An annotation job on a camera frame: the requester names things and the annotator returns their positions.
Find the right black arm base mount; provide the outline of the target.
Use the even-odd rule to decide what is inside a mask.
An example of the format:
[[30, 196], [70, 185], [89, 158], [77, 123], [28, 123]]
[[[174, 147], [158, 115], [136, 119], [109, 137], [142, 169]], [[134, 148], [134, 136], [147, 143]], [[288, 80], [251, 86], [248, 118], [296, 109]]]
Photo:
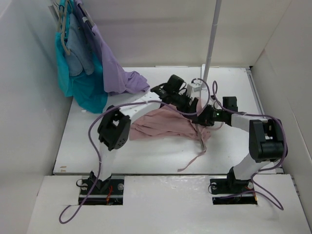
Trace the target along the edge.
[[211, 178], [208, 191], [213, 195], [214, 205], [257, 205], [250, 180], [230, 182], [227, 178]]

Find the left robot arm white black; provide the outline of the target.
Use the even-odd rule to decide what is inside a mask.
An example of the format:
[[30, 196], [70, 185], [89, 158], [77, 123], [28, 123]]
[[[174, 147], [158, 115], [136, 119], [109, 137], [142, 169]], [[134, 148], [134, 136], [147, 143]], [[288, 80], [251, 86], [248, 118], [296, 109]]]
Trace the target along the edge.
[[199, 83], [191, 81], [186, 84], [182, 78], [172, 75], [166, 83], [153, 87], [131, 103], [109, 106], [97, 128], [99, 146], [95, 151], [99, 167], [97, 172], [89, 175], [93, 189], [100, 194], [108, 190], [116, 150], [127, 142], [133, 122], [166, 105], [173, 105], [184, 117], [195, 119], [200, 91]]

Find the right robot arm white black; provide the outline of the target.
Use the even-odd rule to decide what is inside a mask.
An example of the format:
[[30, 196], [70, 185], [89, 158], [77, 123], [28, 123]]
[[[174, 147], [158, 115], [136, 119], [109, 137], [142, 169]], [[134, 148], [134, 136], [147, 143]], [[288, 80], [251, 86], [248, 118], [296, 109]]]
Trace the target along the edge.
[[192, 116], [194, 124], [210, 127], [216, 122], [241, 129], [249, 134], [248, 153], [233, 166], [226, 178], [210, 180], [212, 194], [239, 194], [253, 188], [252, 177], [270, 162], [276, 162], [287, 155], [280, 120], [260, 115], [239, 113], [236, 97], [223, 97], [220, 109], [209, 104], [200, 115]]

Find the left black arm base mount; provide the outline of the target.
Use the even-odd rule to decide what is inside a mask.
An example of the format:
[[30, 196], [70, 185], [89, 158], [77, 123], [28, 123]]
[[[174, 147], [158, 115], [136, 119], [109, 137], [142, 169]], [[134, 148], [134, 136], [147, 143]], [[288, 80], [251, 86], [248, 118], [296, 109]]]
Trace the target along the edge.
[[[89, 178], [79, 179], [76, 186], [80, 188], [78, 196], [78, 204], [80, 205], [93, 186], [93, 181]], [[105, 182], [99, 180], [84, 205], [122, 205], [123, 192], [124, 178], [111, 178]]]

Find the pink trousers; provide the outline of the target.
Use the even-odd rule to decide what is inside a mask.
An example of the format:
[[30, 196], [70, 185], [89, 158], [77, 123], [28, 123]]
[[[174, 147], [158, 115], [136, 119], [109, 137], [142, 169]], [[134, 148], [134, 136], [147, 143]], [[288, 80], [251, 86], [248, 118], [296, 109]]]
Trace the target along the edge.
[[[148, 112], [138, 118], [131, 124], [129, 139], [139, 140], [148, 138], [165, 138], [165, 137], [183, 137], [197, 140], [199, 142], [195, 124], [191, 120], [183, 117], [168, 106], [162, 106], [159, 109]], [[204, 127], [198, 125], [201, 131], [202, 139], [206, 146], [206, 141], [210, 138], [211, 132], [222, 128], [223, 124], [218, 127]], [[186, 170], [198, 157], [204, 155], [207, 151], [202, 151], [194, 157], [185, 167], [178, 169], [178, 172]]]

